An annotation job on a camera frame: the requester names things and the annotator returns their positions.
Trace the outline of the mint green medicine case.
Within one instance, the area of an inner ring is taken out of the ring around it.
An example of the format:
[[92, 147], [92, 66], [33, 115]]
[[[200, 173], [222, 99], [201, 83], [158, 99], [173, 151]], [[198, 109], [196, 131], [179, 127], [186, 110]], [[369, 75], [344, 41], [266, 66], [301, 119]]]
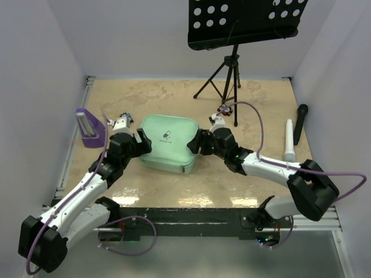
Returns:
[[190, 118], [169, 115], [147, 115], [140, 126], [151, 140], [152, 151], [140, 156], [144, 167], [189, 174], [195, 167], [196, 155], [187, 147], [199, 125]]

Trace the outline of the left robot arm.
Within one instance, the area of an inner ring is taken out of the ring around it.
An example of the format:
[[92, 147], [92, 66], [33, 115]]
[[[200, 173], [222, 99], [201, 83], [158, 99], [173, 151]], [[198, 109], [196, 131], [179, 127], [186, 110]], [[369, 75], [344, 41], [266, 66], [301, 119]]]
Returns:
[[113, 185], [133, 158], [150, 153], [151, 140], [142, 128], [136, 138], [116, 133], [106, 141], [99, 158], [80, 183], [56, 205], [39, 217], [28, 216], [21, 224], [18, 254], [50, 273], [64, 261], [68, 250], [92, 229], [119, 223], [119, 205], [100, 198]]

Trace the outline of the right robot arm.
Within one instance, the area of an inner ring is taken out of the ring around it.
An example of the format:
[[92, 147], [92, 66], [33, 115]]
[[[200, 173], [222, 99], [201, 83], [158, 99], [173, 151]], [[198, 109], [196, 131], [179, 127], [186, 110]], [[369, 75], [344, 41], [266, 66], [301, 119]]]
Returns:
[[288, 196], [270, 196], [260, 205], [258, 220], [266, 228], [291, 215], [301, 214], [319, 221], [339, 196], [338, 188], [313, 160], [284, 164], [280, 160], [258, 157], [252, 150], [240, 147], [231, 130], [225, 127], [212, 133], [199, 129], [187, 146], [194, 154], [218, 156], [234, 173], [287, 187]]

